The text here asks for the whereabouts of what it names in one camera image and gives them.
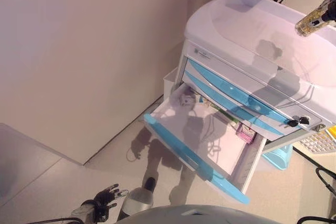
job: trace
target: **keyboard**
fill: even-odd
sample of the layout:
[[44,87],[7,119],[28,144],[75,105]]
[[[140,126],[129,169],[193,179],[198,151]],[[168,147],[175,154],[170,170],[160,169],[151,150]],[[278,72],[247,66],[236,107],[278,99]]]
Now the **keyboard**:
[[336,140],[328,130],[311,135],[300,144],[312,154],[336,153]]

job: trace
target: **white cart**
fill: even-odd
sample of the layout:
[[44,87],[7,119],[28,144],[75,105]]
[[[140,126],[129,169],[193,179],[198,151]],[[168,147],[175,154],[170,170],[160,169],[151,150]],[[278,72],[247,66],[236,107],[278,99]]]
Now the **white cart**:
[[[299,37],[303,17],[270,0],[213,0],[188,21],[173,92],[148,128],[221,192],[244,194],[262,153],[336,122],[336,30]],[[246,144],[190,88],[257,132]]]

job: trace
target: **yellow object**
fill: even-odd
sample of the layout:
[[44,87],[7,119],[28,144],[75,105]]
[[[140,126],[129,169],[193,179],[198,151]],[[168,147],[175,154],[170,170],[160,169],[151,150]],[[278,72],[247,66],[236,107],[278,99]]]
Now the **yellow object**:
[[336,125],[329,128],[328,131],[330,132],[330,134],[336,138]]

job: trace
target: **open drawer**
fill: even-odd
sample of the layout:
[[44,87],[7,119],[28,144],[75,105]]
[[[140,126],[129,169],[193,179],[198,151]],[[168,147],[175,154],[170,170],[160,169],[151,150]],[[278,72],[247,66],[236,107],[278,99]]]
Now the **open drawer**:
[[221,112],[197,103],[193,96],[190,87],[182,84],[153,113],[144,116],[148,129],[202,179],[249,203],[244,193],[266,139],[256,134],[254,141],[246,144]]

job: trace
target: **beige wall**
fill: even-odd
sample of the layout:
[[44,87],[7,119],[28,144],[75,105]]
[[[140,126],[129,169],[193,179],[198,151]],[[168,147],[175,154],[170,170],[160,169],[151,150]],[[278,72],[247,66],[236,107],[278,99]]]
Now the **beige wall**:
[[0,0],[0,123],[84,163],[162,94],[207,1]]

